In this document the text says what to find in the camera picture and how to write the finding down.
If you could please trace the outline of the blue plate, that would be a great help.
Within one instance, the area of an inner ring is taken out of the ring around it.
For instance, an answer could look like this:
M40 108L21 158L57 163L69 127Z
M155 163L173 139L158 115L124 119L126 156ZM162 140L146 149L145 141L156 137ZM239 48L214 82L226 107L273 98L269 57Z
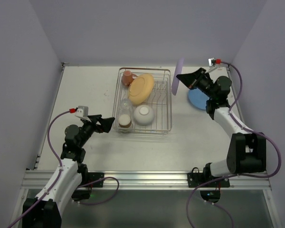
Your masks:
M209 97L205 95L199 89L193 89L188 91L188 100L189 102L197 109L206 110L206 102Z

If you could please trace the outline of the yellow plate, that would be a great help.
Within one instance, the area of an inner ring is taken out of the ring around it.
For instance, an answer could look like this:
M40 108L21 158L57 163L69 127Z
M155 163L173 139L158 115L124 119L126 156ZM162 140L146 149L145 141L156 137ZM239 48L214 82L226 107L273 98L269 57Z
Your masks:
M133 105L139 105L149 97L153 87L154 77L152 74L139 75L129 86L128 99Z

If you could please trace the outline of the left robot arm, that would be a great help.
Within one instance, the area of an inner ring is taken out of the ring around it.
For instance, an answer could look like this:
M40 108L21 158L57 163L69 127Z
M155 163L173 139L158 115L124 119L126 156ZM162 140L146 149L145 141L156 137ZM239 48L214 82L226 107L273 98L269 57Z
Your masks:
M110 132L115 118L99 115L81 117L82 126L72 124L65 129L62 153L57 156L58 167L45 187L34 197L27 198L22 209L22 227L59 228L67 202L78 188L92 187L106 180L102 174L90 178L83 163L83 146L93 133Z

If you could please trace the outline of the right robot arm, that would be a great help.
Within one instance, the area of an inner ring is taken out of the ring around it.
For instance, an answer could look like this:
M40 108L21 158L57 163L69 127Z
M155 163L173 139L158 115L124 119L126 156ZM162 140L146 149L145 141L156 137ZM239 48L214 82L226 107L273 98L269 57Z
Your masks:
M199 89L209 99L206 112L230 137L227 157L218 162L209 162L202 172L191 172L189 180L198 186L210 186L224 177L237 174L251 174L266 170L266 139L247 128L234 116L228 102L232 82L226 76L216 81L209 73L199 68L193 73L176 76L188 89Z

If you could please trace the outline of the white and brown cup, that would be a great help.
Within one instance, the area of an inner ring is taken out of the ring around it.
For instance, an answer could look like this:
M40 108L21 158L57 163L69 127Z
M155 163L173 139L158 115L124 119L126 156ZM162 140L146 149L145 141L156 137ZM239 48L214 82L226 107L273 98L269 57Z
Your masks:
M118 118L118 125L122 128L129 128L132 125L132 120L130 115L122 114Z

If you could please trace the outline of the clear drinking glass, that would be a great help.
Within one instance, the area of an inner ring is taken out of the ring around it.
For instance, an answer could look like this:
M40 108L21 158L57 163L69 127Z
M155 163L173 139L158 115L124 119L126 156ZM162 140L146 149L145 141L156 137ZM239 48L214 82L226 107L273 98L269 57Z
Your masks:
M122 99L119 103L118 108L119 115L126 114L131 117L133 114L133 104L128 98Z

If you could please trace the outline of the white bowl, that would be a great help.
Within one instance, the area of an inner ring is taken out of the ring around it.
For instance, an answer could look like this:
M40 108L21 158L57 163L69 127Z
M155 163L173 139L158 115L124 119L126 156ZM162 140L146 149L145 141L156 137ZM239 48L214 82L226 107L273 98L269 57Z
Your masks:
M133 117L137 124L147 126L153 122L155 114L154 110L150 106L140 105L136 107Z

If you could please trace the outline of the pink mug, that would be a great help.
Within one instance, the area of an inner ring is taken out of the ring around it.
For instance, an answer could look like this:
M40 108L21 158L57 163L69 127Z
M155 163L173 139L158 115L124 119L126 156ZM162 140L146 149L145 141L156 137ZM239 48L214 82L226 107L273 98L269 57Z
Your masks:
M133 82L133 80L137 77L136 74L134 74L132 71L130 70L125 70L123 72L123 75L122 75L122 84L125 86L125 87L129 87L130 84Z

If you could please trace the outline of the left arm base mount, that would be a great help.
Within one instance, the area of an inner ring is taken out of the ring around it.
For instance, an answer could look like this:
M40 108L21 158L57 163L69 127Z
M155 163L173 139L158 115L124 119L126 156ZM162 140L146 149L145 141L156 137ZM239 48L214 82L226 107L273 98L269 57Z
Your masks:
M99 180L104 177L103 172L89 172L87 176L82 180L80 183L81 185L91 183L93 181ZM79 201L79 200L86 200L89 199L92 195L93 189L95 188L102 188L104 185L104 181L99 181L94 184L89 184L85 186L84 190L75 190L72 194L71 198L73 201Z

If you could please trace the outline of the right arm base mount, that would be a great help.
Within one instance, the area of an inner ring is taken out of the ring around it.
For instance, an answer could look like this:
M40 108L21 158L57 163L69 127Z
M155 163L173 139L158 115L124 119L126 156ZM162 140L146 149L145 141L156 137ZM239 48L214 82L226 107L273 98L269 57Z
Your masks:
M203 200L211 203L217 203L221 197L222 188L229 188L229 179L223 179L214 182L217 177L213 177L210 174L209 168L204 167L203 171L200 171L198 167L194 167L191 172L187 173L187 182L189 188L195 188L203 183L211 181L211 183L203 186L203 188L213 188L214 190L202 190L200 196Z

